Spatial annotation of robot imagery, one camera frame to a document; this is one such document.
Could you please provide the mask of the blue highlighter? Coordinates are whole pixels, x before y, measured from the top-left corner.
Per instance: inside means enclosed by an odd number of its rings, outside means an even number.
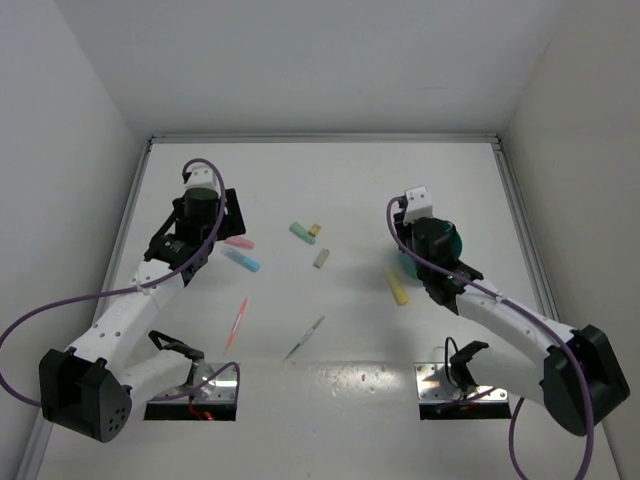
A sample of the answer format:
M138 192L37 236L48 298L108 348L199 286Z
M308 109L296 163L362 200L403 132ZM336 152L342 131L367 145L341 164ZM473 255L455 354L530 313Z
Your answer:
M222 254L232 262L242 266L252 273L257 272L260 269L260 264L256 260L246 256L236 249L225 247L222 250Z

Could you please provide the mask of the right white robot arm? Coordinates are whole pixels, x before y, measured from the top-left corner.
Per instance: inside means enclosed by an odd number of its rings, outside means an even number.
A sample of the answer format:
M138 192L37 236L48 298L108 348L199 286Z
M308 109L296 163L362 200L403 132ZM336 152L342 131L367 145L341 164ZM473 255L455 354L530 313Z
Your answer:
M387 218L390 232L413 261L416 275L437 305L473 321L518 350L530 363L522 369L490 358L487 342L474 340L446 366L448 383L467 393L488 383L545 407L566 431L584 436L630 396L630 387L606 334L546 318L499 293L478 270L460 259L453 223L400 214Z

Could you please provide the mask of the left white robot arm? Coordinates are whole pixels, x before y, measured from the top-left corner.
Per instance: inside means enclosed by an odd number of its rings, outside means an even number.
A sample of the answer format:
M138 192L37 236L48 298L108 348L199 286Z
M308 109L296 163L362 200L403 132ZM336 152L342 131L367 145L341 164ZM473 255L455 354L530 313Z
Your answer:
M193 187L173 200L131 280L93 326L64 351L39 363L45 420L102 443L114 439L131 411L172 388L195 389L202 351L151 325L206 265L220 240L246 227L234 189Z

